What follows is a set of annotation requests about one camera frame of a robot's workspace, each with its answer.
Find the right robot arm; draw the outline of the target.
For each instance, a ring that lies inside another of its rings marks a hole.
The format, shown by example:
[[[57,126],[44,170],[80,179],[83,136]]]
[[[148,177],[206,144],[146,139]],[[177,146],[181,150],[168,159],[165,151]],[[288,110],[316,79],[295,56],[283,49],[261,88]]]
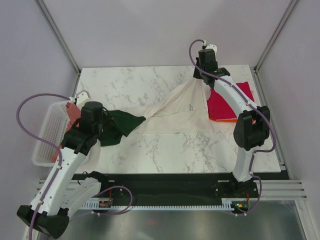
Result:
[[[237,116],[233,138],[238,146],[237,159],[232,171],[235,181],[229,191],[235,197],[247,191],[246,181],[253,178],[255,153],[270,136],[270,110],[252,101],[234,82],[225,68],[218,68],[214,47],[203,46],[196,58],[193,77],[201,79],[219,94]]]

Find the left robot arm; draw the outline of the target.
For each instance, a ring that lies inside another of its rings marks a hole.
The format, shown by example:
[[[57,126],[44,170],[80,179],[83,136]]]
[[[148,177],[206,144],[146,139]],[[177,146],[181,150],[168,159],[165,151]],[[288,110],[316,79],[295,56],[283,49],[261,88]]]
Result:
[[[106,196],[110,185],[105,176],[92,172],[73,192],[64,196],[76,170],[96,145],[103,126],[111,118],[100,102],[89,101],[72,127],[64,134],[58,158],[36,197],[21,205],[16,215],[29,227],[53,239],[65,232],[73,214],[94,195]]]

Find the white green-sleeved Charlie Brown t-shirt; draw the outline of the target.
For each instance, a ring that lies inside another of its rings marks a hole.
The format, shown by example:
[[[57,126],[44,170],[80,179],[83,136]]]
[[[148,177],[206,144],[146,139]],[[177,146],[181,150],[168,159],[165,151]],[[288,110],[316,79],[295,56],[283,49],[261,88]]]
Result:
[[[177,86],[160,103],[109,110],[111,121],[99,137],[101,147],[118,145],[130,134],[210,133],[207,99],[210,88],[200,79]]]

